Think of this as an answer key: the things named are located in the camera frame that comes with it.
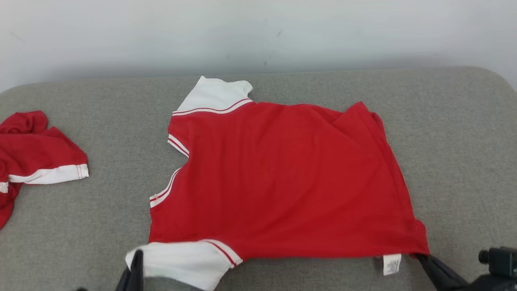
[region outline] care label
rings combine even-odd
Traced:
[[[384,267],[383,267],[383,275],[390,275],[397,273],[399,271],[400,261],[402,259],[401,254],[394,255],[384,255]]]

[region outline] gray couch cushion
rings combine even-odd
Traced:
[[[345,110],[364,101],[383,119],[431,253],[467,280],[477,253],[517,246],[517,95],[472,67],[219,76],[245,79],[255,101]],[[31,84],[0,95],[0,121],[43,110],[89,157],[90,177],[25,185],[0,230],[0,289],[113,290],[124,255],[149,233],[148,198],[186,158],[167,144],[170,115],[198,77]],[[416,260],[383,277],[371,258],[256,259],[220,290],[432,290]],[[145,290],[190,290],[148,279]]]

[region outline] gray fabric surface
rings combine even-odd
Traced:
[[[25,185],[0,230],[0,290],[113,290],[124,255],[147,241],[149,196],[186,158],[167,144],[170,115],[198,77],[31,84],[0,94],[0,120],[43,110],[89,157],[90,177]],[[468,280],[477,253],[517,246],[517,95],[480,68],[223,76],[255,101],[345,110],[364,101],[383,119],[431,253]],[[146,290],[191,290],[167,279]],[[432,290],[416,260],[383,277],[371,258],[257,259],[218,290]]]

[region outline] red and white shirt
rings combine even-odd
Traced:
[[[429,253],[377,114],[251,90],[201,77],[172,113],[168,142],[188,161],[150,198],[145,276],[213,290],[250,258]]]
[[[88,177],[86,154],[41,111],[15,113],[0,124],[0,229],[23,183],[53,184]]]

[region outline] white wall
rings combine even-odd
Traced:
[[[517,88],[515,0],[0,0],[0,92],[59,79],[475,65]]]

